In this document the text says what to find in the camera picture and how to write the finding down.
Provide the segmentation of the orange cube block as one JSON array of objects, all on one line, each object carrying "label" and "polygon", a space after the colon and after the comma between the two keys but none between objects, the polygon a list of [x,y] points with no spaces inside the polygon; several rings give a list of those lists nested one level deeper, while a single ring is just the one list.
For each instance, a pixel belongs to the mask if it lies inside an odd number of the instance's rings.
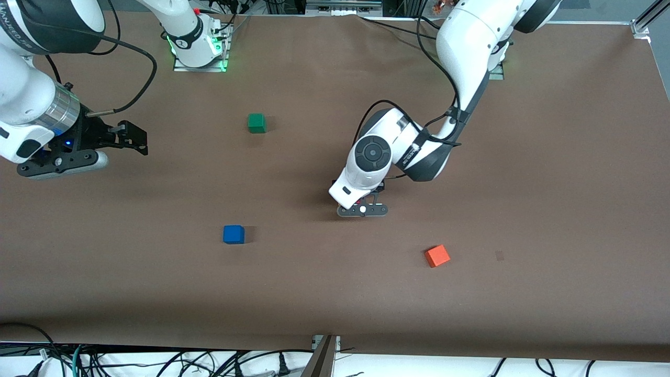
[{"label": "orange cube block", "polygon": [[437,268],[451,260],[445,245],[437,245],[425,251],[424,256],[430,268]]}]

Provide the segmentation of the brown table cover sheet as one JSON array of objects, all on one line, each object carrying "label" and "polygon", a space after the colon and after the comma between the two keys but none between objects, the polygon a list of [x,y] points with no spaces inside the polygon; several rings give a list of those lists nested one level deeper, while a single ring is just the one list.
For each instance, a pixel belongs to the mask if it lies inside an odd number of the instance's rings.
[{"label": "brown table cover sheet", "polygon": [[[159,69],[105,121],[149,153],[47,181],[0,157],[0,322],[66,343],[670,361],[670,101],[629,26],[514,36],[442,174],[342,218],[328,188],[366,109],[425,124],[452,100],[414,36],[256,16],[227,72],[175,72],[153,15],[119,17]],[[430,268],[437,245],[451,260]]]}]

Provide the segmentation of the grey metal beam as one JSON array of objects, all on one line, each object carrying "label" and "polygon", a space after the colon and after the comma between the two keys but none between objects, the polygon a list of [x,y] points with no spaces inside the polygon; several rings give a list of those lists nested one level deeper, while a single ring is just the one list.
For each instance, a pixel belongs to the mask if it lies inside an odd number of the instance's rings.
[{"label": "grey metal beam", "polygon": [[340,337],[321,336],[300,377],[332,377],[335,356],[340,350]]}]

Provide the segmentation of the aluminium bar with sockets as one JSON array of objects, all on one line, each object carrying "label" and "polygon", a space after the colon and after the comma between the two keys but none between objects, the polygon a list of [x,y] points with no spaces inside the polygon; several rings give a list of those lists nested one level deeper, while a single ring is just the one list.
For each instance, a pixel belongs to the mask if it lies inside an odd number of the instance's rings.
[{"label": "aluminium bar with sockets", "polygon": [[382,0],[306,0],[306,15],[383,16]]}]

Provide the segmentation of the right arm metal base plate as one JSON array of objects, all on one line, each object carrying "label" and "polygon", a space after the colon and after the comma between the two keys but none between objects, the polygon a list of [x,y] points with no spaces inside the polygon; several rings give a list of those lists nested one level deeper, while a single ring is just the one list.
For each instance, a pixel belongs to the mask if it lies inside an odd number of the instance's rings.
[{"label": "right arm metal base plate", "polygon": [[174,71],[180,72],[226,72],[232,45],[232,24],[213,20],[208,24],[209,32],[195,45],[182,52],[171,45],[174,56]]}]

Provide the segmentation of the silver metal bracket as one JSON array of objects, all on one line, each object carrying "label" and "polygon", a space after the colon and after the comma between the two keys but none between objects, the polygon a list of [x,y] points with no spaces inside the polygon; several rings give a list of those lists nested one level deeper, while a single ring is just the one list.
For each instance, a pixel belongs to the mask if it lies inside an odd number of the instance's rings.
[{"label": "silver metal bracket", "polygon": [[[318,346],[320,345],[321,341],[325,338],[324,335],[317,334],[312,336],[312,341],[311,341],[311,349],[313,351],[316,351]],[[341,351],[341,337],[340,336],[333,336],[333,340],[335,341],[335,350],[336,352]]]}]

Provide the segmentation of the aluminium frame profile corner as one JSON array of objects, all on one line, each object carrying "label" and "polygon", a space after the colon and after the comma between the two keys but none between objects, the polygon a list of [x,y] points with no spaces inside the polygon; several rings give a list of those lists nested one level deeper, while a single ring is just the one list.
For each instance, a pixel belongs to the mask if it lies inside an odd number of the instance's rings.
[{"label": "aluminium frame profile corner", "polygon": [[649,26],[668,10],[670,10],[670,0],[654,0],[646,10],[631,21],[630,26],[634,37],[643,39],[648,36]]}]

